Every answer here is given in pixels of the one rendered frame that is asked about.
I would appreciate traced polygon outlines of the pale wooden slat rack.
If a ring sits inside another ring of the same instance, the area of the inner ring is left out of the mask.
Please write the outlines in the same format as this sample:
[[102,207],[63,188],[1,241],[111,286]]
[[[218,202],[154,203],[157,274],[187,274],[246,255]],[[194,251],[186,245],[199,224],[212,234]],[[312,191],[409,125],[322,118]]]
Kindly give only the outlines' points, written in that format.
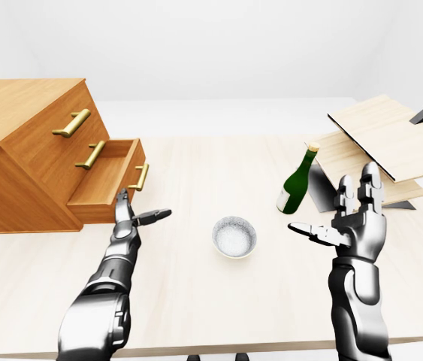
[[411,208],[423,197],[423,110],[376,96],[312,120],[310,133],[321,145],[310,185],[319,211],[332,209],[340,178],[359,179],[368,162],[379,167],[387,208]]

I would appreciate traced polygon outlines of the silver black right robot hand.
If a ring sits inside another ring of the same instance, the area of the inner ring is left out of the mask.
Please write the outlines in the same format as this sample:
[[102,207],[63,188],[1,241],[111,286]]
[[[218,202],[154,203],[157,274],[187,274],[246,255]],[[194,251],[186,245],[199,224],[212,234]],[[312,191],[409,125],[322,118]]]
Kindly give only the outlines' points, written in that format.
[[363,167],[357,194],[354,196],[352,178],[346,174],[340,179],[334,198],[336,214],[330,226],[292,222],[288,228],[315,243],[334,246],[338,256],[375,262],[386,237],[386,218],[382,214],[384,185],[375,162]]

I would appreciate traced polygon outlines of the wooden cabinet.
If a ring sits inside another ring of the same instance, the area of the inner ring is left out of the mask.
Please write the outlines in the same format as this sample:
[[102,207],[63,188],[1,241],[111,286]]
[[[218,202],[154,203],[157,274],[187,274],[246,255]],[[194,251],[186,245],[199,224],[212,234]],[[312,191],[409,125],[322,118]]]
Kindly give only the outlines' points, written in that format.
[[0,80],[0,233],[70,232],[82,223],[57,202],[30,168],[5,149],[20,127],[84,81],[64,79]]

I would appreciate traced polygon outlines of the speckled white bowl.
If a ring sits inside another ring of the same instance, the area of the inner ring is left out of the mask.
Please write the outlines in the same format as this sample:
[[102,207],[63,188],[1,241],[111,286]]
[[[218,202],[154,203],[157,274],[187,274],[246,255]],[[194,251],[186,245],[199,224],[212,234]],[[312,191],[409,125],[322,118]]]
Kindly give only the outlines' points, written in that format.
[[257,234],[249,221],[241,217],[228,216],[218,220],[214,225],[212,241],[222,255],[231,259],[242,259],[254,251]]

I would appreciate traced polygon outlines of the green glass bottle with cork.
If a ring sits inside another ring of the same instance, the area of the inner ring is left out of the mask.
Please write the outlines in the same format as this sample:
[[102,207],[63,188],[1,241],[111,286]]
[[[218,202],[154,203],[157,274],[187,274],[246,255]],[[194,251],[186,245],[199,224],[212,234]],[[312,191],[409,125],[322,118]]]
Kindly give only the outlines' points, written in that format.
[[310,167],[319,148],[319,143],[310,143],[301,164],[283,184],[283,188],[276,201],[276,207],[280,212],[293,214],[299,208],[307,192]]

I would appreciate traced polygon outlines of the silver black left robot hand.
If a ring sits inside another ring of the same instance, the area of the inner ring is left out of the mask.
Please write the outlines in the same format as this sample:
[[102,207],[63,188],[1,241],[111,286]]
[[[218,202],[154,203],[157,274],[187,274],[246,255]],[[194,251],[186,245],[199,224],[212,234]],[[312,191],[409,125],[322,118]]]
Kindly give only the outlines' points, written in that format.
[[128,197],[127,189],[123,188],[116,195],[115,226],[112,239],[123,239],[130,236],[133,229],[139,226],[147,226],[172,214],[172,210],[165,208],[148,211],[135,215]]

